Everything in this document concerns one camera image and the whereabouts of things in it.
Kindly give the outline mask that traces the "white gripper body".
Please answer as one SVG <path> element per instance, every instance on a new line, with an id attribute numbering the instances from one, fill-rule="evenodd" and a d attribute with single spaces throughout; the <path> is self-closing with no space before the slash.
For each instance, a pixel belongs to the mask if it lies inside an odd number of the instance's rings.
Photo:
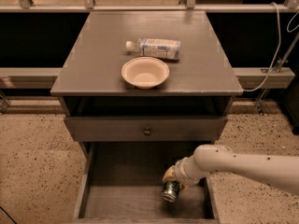
<path id="1" fill-rule="evenodd" d="M 196 185 L 201 179 L 201 171 L 193 157 L 185 157 L 177 161 L 174 174 L 177 181 L 188 187 Z"/>

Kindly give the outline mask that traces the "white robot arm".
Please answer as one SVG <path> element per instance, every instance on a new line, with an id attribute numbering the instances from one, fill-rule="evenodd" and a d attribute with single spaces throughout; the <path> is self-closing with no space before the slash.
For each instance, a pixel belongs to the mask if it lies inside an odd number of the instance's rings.
<path id="1" fill-rule="evenodd" d="M 163 182 L 177 181 L 180 188 L 191 187 L 212 173 L 232 173 L 299 194 L 299 157 L 240 154 L 223 145 L 201 145 L 190 157 L 172 165 Z"/>

